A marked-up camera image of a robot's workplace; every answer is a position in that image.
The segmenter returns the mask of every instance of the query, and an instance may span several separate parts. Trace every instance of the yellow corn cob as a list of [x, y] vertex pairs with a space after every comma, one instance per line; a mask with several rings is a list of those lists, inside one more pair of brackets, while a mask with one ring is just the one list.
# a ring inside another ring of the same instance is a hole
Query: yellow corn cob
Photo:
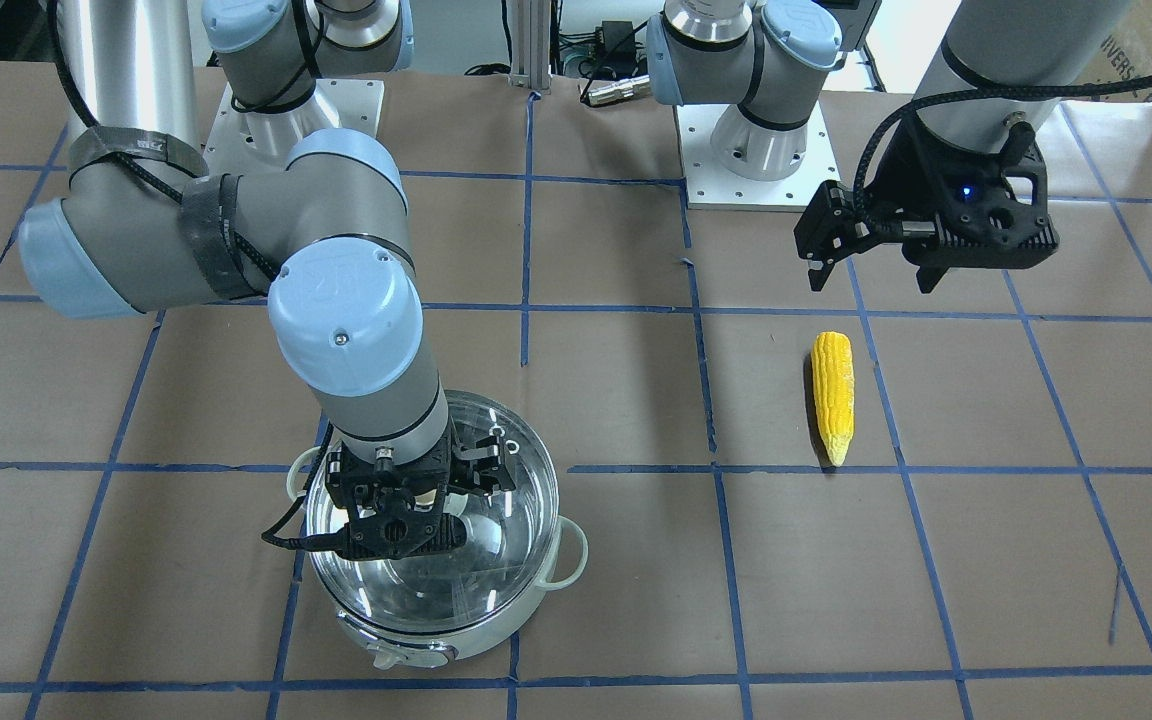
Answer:
[[856, 432], [856, 377], [851, 341], [846, 334], [824, 332], [812, 344], [812, 387], [817, 429], [831, 464], [842, 465]]

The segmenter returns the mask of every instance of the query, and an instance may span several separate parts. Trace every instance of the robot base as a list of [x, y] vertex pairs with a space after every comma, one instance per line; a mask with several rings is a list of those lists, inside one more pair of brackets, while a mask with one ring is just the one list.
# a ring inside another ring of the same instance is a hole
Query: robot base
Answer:
[[[329, 101], [340, 116], [340, 127], [356, 129], [376, 137], [380, 124], [380, 105], [385, 97], [385, 83], [379, 79], [320, 79], [319, 94]], [[211, 123], [204, 159], [212, 173], [232, 174], [264, 173], [287, 168], [287, 152], [262, 151], [252, 141], [247, 115], [236, 113], [229, 106], [233, 91], [225, 86], [220, 96], [220, 108]]]
[[687, 206], [707, 210], [781, 210], [797, 213], [812, 200], [817, 187], [838, 179], [829, 134], [818, 104], [808, 120], [808, 149], [799, 168], [782, 181], [753, 181], [728, 170], [708, 145], [726, 105], [684, 105], [677, 108], [679, 145], [687, 176]]

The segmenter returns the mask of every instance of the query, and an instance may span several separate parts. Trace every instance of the metal connector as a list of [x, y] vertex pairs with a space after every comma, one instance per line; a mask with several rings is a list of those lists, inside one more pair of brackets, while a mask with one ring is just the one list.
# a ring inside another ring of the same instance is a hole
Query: metal connector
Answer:
[[624, 103], [649, 94], [652, 94], [652, 78], [649, 76], [631, 77], [589, 91], [589, 105], [590, 108], [599, 108], [599, 106]]

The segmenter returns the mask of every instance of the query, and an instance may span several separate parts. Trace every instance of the glass lid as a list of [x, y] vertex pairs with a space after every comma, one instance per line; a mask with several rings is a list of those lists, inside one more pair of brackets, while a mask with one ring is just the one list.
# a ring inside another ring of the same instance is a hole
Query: glass lid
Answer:
[[[516, 461], [515, 491], [448, 495], [445, 510], [465, 523], [465, 546], [403, 560], [310, 553], [343, 609], [394, 632], [453, 632], [493, 616], [535, 579], [556, 529], [558, 483], [540, 438], [513, 410], [487, 397], [447, 391], [447, 404], [462, 442], [500, 435]], [[316, 479], [306, 497], [310, 533], [335, 532], [347, 520], [332, 505], [321, 477]]]

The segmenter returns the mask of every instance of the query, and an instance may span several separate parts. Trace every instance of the white handle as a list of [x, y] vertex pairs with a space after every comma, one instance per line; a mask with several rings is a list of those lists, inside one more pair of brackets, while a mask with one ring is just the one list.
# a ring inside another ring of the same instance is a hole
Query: white handle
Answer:
[[[543, 589], [545, 592], [561, 591], [567, 585], [575, 583], [585, 573], [585, 563], [589, 562], [589, 538], [585, 537], [585, 530], [579, 529], [579, 525], [573, 523], [573, 521], [563, 518], [562, 515], [558, 516], [558, 543], [554, 544], [554, 561], [558, 561], [558, 548], [562, 546], [563, 530], [571, 530], [571, 532], [576, 533], [576, 539], [579, 539], [579, 562], [577, 562], [573, 574], [567, 575], [566, 578], [537, 579], [536, 586]], [[551, 566], [550, 573], [553, 573], [553, 566]]]

